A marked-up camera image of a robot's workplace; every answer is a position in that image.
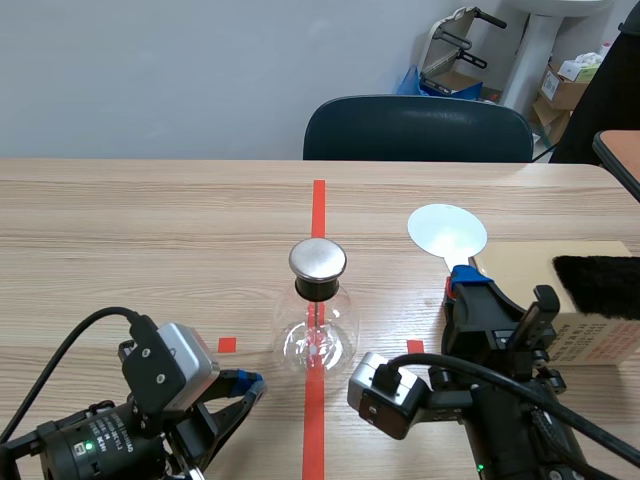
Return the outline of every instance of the white wall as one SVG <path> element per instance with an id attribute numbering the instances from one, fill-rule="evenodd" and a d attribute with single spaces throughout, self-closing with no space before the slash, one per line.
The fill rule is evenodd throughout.
<path id="1" fill-rule="evenodd" d="M 475 3 L 510 23 L 474 32 L 501 87 L 525 15 Z M 0 156 L 300 158 L 319 105 L 394 91 L 424 32 L 463 4 L 5 0 Z"/>
<path id="2" fill-rule="evenodd" d="M 553 49 L 554 61 L 561 63 L 581 53 L 597 52 L 605 42 L 613 43 L 618 25 L 627 18 L 638 0 L 616 0 L 611 8 L 588 18 L 565 18 Z"/>

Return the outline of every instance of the sink pedestal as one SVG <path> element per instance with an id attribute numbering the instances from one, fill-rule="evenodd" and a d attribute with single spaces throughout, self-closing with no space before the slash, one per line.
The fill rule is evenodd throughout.
<path id="1" fill-rule="evenodd" d="M 529 17 L 527 33 L 500 101 L 501 105 L 513 108 L 525 118 L 535 101 L 562 19 L 535 14 Z"/>

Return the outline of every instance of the silver cap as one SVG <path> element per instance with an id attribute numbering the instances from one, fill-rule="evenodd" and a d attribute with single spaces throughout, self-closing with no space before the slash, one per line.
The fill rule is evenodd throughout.
<path id="1" fill-rule="evenodd" d="M 347 255 L 331 240 L 308 238 L 291 249 L 289 266 L 298 278 L 310 283 L 325 283 L 342 275 L 347 267 Z"/>

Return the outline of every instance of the black cable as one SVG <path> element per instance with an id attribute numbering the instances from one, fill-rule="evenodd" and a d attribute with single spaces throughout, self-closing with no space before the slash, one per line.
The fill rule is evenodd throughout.
<path id="1" fill-rule="evenodd" d="M 541 159 L 542 157 L 544 157 L 547 153 L 549 153 L 550 151 L 552 151 L 553 149 L 555 149 L 558 146 L 557 143 L 551 145 L 549 148 L 547 148 L 544 152 L 542 152 L 540 155 L 538 155 L 536 158 L 534 158 L 533 160 L 531 160 L 531 162 L 535 162 L 536 160 Z"/>
<path id="2" fill-rule="evenodd" d="M 56 350 L 56 353 L 53 354 L 51 360 L 49 360 L 49 363 L 47 363 L 47 366 L 44 368 L 44 370 L 42 370 L 42 373 L 33 384 L 33 387 L 31 387 L 31 390 L 29 390 L 27 396 L 24 397 L 22 404 L 20 405 L 20 407 L 18 407 L 18 410 L 16 410 L 16 413 L 13 415 L 11 421 L 7 424 L 7 427 L 2 432 L 2 435 L 0 435 L 0 444 L 3 444 L 9 440 L 9 438 L 35 401 L 36 397 L 40 393 L 40 390 L 42 390 L 42 387 L 44 387 L 44 384 L 53 373 L 53 370 L 56 368 L 58 363 L 60 363 L 60 360 L 62 359 L 64 354 L 67 353 L 67 350 L 69 350 L 73 342 L 75 342 L 80 334 L 82 334 L 82 332 L 84 332 L 95 322 L 110 315 L 122 315 L 123 317 L 129 319 L 130 322 L 132 319 L 138 317 L 138 314 L 136 312 L 134 312 L 133 310 L 129 310 L 128 308 L 108 307 L 92 313 L 82 322 L 80 322 L 78 326 L 72 330 L 69 336 L 65 338 L 64 342 L 62 342 L 62 344 L 58 347 L 58 350 Z"/>
<path id="3" fill-rule="evenodd" d="M 530 388 L 516 382 L 515 380 L 500 375 L 494 370 L 460 358 L 436 355 L 432 353 L 410 353 L 408 355 L 396 357 L 388 362 L 389 368 L 393 369 L 407 365 L 432 365 L 442 367 L 453 370 L 454 372 L 464 373 L 466 375 L 479 378 L 487 383 L 500 387 L 503 390 L 506 390 L 507 392 L 535 405 L 543 411 L 548 412 L 562 423 L 584 433 L 591 440 L 599 443 L 606 449 L 640 468 L 640 452 L 631 445 L 619 438 L 616 438 L 564 405 L 532 391 Z"/>
<path id="4" fill-rule="evenodd" d="M 541 410 L 534 410 L 531 413 L 531 417 L 533 424 L 542 434 L 544 441 L 551 447 L 551 450 L 558 456 L 560 461 L 568 465 L 572 470 L 582 475 L 586 480 L 617 480 L 608 473 L 592 467 L 567 450 L 552 432 L 551 424 Z"/>

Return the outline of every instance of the clear glass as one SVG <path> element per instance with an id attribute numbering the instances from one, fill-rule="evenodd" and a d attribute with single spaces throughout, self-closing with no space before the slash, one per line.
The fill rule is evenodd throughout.
<path id="1" fill-rule="evenodd" d="M 301 375 L 324 368 L 337 375 L 351 364 L 358 348 L 360 317 L 342 287 L 326 302 L 309 302 L 292 286 L 276 304 L 274 351 L 283 366 Z"/>

